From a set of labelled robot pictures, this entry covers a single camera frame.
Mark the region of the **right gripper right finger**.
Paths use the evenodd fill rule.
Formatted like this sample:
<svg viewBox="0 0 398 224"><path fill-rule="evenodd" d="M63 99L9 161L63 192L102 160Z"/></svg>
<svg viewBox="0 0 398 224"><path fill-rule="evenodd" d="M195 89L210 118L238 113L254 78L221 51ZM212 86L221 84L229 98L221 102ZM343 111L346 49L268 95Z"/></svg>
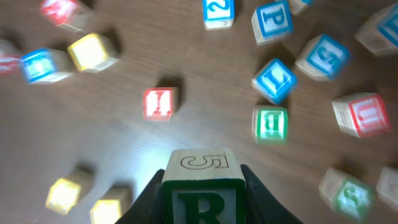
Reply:
<svg viewBox="0 0 398 224"><path fill-rule="evenodd" d="M247 224L303 224L286 209L245 164L241 165L246 180Z"/></svg>

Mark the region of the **green R block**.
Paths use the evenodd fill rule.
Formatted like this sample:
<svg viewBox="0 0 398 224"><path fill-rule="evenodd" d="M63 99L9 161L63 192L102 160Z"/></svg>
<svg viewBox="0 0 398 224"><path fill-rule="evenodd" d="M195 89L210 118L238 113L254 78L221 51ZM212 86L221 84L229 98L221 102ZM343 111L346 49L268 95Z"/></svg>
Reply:
<svg viewBox="0 0 398 224"><path fill-rule="evenodd" d="M164 223L246 222L246 181L230 149L173 151L161 193Z"/></svg>

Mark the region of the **blue L block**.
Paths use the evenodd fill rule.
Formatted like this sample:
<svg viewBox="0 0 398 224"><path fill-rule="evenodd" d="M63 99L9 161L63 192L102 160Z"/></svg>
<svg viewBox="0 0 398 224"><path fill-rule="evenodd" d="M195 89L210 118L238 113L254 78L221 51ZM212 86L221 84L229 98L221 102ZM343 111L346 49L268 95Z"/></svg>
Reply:
<svg viewBox="0 0 398 224"><path fill-rule="evenodd" d="M281 104L296 84L296 75L279 58L269 61L252 78L252 87L275 105Z"/></svg>

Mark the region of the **yellow O block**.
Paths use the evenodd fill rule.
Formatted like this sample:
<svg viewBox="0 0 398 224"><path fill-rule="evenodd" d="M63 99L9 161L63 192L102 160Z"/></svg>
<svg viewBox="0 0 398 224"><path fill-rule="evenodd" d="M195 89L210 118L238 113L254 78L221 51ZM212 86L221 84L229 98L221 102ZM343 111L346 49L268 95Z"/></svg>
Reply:
<svg viewBox="0 0 398 224"><path fill-rule="evenodd" d="M129 186L111 187L90 210L91 224L115 224L132 203Z"/></svg>

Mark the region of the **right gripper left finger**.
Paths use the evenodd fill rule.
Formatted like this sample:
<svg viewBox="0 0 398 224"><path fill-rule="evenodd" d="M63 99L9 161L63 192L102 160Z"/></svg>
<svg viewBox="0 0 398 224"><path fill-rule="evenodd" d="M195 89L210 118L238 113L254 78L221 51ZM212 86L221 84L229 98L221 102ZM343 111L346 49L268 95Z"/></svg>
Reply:
<svg viewBox="0 0 398 224"><path fill-rule="evenodd" d="M159 169L116 224L163 224L161 183L165 171Z"/></svg>

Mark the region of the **yellow C block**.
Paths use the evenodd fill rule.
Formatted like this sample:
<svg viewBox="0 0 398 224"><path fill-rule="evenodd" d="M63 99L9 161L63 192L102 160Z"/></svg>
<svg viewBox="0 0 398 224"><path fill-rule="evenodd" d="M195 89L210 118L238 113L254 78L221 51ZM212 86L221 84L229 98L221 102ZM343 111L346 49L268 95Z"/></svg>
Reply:
<svg viewBox="0 0 398 224"><path fill-rule="evenodd" d="M77 205L90 191L93 174L82 169L72 170L69 174L55 181L50 187L45 207L61 215Z"/></svg>

